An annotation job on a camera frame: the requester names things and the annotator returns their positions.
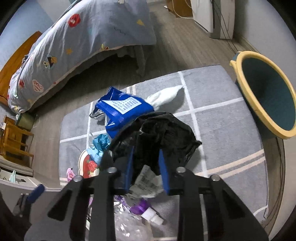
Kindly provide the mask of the light blue face mask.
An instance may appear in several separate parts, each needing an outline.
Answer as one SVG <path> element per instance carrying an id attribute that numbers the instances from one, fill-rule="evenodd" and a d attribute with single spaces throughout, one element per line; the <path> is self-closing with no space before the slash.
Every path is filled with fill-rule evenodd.
<path id="1" fill-rule="evenodd" d="M 98 136 L 93 136 L 92 133 L 88 135 L 87 153 L 92 161 L 99 166 L 103 157 L 103 153 L 110 146 L 109 136 L 102 133 Z"/>

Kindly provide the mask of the black plastic bag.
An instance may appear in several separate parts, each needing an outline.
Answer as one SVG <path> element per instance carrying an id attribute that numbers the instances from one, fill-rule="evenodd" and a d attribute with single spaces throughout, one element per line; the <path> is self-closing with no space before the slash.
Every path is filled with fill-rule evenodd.
<path id="1" fill-rule="evenodd" d="M 143 114 L 121 128 L 109 150 L 115 164 L 133 150 L 135 172 L 147 165 L 159 175 L 159 151 L 163 151 L 167 167 L 185 166 L 201 144 L 189 125 L 171 113 L 158 111 Z"/>

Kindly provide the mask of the white tissue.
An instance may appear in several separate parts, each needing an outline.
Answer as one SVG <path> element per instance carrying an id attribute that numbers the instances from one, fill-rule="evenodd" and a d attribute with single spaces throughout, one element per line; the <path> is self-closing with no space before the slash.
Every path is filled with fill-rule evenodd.
<path id="1" fill-rule="evenodd" d="M 183 85 L 177 85 L 174 87 L 162 89 L 148 96 L 145 99 L 145 102 L 150 104 L 154 108 L 154 111 L 157 111 L 162 105 L 171 102 L 177 96 L 178 92 L 181 89 L 183 89 Z"/>

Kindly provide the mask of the teal yellow-rimmed trash bin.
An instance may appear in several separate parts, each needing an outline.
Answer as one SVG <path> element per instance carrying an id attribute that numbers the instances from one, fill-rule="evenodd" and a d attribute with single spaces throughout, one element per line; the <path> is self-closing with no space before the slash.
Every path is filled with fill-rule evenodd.
<path id="1" fill-rule="evenodd" d="M 295 137 L 295 90 L 284 72 L 254 51 L 239 51 L 230 61 L 241 91 L 263 135 Z"/>

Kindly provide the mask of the crumpled paper receipt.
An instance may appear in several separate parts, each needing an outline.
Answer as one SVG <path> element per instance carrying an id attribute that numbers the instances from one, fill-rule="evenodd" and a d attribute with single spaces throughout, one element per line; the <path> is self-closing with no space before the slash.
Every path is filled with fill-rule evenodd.
<path id="1" fill-rule="evenodd" d="M 163 191 L 162 176 L 156 175 L 149 166 L 144 165 L 128 194 L 131 198 L 155 198 Z"/>

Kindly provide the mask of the red floral wrapper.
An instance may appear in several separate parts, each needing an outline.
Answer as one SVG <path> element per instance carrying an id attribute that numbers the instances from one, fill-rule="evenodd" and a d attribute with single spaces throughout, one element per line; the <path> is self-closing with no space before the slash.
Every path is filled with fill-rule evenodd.
<path id="1" fill-rule="evenodd" d="M 78 160 L 78 173 L 83 178 L 91 178 L 99 175 L 99 167 L 93 161 L 86 150 L 84 150 Z"/>

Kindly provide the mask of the purple spray bottle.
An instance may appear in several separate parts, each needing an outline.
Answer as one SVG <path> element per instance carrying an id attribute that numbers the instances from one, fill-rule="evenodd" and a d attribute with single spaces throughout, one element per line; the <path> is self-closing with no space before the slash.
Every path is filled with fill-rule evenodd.
<path id="1" fill-rule="evenodd" d="M 146 199 L 142 198 L 137 204 L 129 206 L 123 196 L 115 195 L 114 202 L 118 202 L 118 208 L 120 211 L 141 216 L 146 221 L 153 222 L 156 225 L 162 225 L 164 223 L 164 220 L 151 207 L 150 203 Z"/>

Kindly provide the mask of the blue snack bag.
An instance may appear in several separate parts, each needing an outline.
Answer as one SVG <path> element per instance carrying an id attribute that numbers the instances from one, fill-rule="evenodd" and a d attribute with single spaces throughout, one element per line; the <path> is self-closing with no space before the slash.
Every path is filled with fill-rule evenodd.
<path id="1" fill-rule="evenodd" d="M 142 98 L 110 87 L 107 94 L 96 102 L 89 116 L 100 120 L 105 114 L 108 117 L 106 132 L 111 138 L 115 138 L 120 129 L 129 122 L 153 111 L 154 108 Z"/>

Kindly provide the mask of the wooden stool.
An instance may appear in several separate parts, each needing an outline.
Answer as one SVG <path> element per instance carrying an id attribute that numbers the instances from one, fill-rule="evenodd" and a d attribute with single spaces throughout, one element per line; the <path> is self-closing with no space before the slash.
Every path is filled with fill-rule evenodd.
<path id="1" fill-rule="evenodd" d="M 34 155 L 29 152 L 27 140 L 32 141 L 34 134 L 19 128 L 16 121 L 7 115 L 2 123 L 5 127 L 1 136 L 1 156 L 15 164 L 31 168 Z"/>

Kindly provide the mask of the clear plastic bag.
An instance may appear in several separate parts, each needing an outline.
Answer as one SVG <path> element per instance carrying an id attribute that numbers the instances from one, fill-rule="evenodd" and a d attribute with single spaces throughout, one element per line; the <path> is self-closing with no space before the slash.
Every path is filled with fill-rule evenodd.
<path id="1" fill-rule="evenodd" d="M 114 212 L 116 240 L 147 241 L 152 239 L 152 231 L 142 218 L 133 213 L 117 210 Z"/>

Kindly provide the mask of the grey checked rug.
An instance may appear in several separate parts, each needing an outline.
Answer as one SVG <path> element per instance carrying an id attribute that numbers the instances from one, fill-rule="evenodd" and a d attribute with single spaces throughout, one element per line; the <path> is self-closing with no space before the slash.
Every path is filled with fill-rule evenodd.
<path id="1" fill-rule="evenodd" d="M 184 70 L 121 91 L 146 99 L 162 89 L 183 85 L 176 98 L 159 111 L 173 113 L 189 125 L 202 145 L 187 168 L 197 175 L 217 174 L 240 197 L 262 224 L 268 213 L 268 177 L 261 137 L 240 91 L 220 65 Z M 95 137 L 105 133 L 104 121 L 87 116 L 96 100 L 67 114 L 61 124 L 59 147 L 60 185 L 67 183 L 66 171 L 79 173 L 79 157 Z M 151 223 L 154 240 L 176 240 L 179 198 L 163 192 L 151 205 L 165 220 Z"/>

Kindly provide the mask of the green can under bed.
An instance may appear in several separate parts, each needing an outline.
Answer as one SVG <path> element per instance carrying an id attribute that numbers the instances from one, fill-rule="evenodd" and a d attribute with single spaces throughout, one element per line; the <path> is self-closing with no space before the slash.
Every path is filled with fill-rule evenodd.
<path id="1" fill-rule="evenodd" d="M 20 113 L 16 115 L 16 126 L 30 131 L 34 125 L 35 117 L 28 113 Z"/>

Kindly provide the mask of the wooden bed headboard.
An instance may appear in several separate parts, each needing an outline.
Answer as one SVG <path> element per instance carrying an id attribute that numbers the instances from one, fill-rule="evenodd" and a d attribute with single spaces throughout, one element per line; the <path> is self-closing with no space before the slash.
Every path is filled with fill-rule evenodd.
<path id="1" fill-rule="evenodd" d="M 32 45 L 42 35 L 40 31 L 32 34 L 10 57 L 1 70 L 1 103 L 8 106 L 8 89 L 12 75 L 20 68 L 22 59 L 29 53 Z"/>

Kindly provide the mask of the blue patterned bed quilt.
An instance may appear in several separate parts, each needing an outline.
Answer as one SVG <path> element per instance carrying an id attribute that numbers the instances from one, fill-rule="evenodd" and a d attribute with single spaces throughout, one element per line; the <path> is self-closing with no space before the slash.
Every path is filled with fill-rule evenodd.
<path id="1" fill-rule="evenodd" d="M 135 58 L 143 75 L 155 44 L 146 1 L 75 1 L 22 57 L 7 104 L 14 113 L 25 113 L 45 102 L 59 83 L 114 54 Z"/>

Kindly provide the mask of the white air purifier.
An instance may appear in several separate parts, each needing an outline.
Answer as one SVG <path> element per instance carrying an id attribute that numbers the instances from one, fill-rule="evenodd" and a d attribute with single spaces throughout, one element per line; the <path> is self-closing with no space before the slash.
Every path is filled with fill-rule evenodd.
<path id="1" fill-rule="evenodd" d="M 234 32 L 234 0 L 191 1 L 193 20 L 212 39 L 231 40 Z"/>

